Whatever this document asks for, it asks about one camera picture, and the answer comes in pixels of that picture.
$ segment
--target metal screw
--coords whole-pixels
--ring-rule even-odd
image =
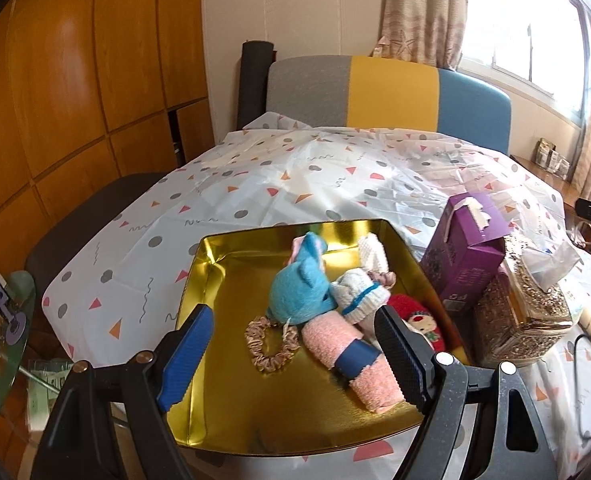
[[[135,361],[141,365],[146,365],[147,363],[153,361],[153,352],[149,350],[139,352],[139,354],[135,356]]]
[[[509,361],[502,361],[499,365],[499,369],[507,375],[513,375],[517,368],[515,368],[515,365]]]
[[[73,368],[71,368],[71,370],[77,374],[81,374],[82,372],[86,372],[86,370],[88,370],[88,367],[90,367],[88,361],[78,361],[73,365]]]
[[[438,352],[438,354],[435,356],[435,360],[441,365],[448,366],[453,364],[455,358],[450,353]]]

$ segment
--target gold sequin box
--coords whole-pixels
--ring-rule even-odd
[[[573,326],[560,287],[543,292],[522,261],[523,248],[533,243],[518,233],[505,240],[507,255],[475,307],[475,350],[484,367],[530,365]]]

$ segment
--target window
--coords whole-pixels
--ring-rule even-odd
[[[579,113],[585,55],[572,0],[469,0],[463,57],[509,74]]]

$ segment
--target white knit hat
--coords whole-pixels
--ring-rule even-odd
[[[360,266],[364,270],[389,272],[389,262],[386,259],[384,246],[373,233],[360,237],[357,241],[357,251],[360,254]]]
[[[348,270],[337,282],[331,282],[331,294],[340,313],[351,324],[375,312],[391,296],[382,285],[373,283],[364,269]]]

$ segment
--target patterned tablecloth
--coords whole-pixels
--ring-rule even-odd
[[[541,249],[566,236],[559,193],[500,153],[413,130],[310,128],[267,113],[169,173],[96,235],[49,286],[44,313],[72,359],[127,361],[172,330],[198,243],[206,235],[281,222],[385,218],[419,258],[448,196],[489,193],[504,218]],[[591,256],[572,271],[591,301]],[[521,372],[560,479],[591,450],[575,417],[568,336]],[[578,352],[583,432],[591,433],[591,347]],[[472,410],[450,465],[464,463]],[[302,458],[226,457],[190,450],[214,478],[392,478],[415,430],[356,449]]]

